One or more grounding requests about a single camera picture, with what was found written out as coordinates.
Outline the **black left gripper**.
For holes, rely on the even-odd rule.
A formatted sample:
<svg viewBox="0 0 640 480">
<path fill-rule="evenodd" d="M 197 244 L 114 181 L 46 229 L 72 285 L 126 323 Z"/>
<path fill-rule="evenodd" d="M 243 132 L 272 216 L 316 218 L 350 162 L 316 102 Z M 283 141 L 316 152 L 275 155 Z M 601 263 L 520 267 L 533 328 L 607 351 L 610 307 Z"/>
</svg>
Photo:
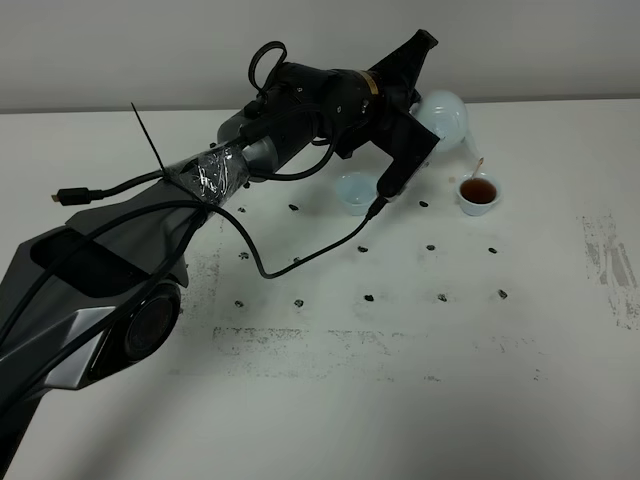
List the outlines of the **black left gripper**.
<svg viewBox="0 0 640 480">
<path fill-rule="evenodd" d="M 378 93 L 373 96 L 366 124 L 339 141 L 336 153 L 341 158 L 349 158 L 368 142 L 393 158 L 404 156 L 406 148 L 414 148 L 425 155 L 435 148 L 439 138 L 417 121 L 410 109 L 421 99 L 416 83 L 428 52 L 437 44 L 428 31 L 419 29 L 408 41 L 364 72 Z"/>
</svg>

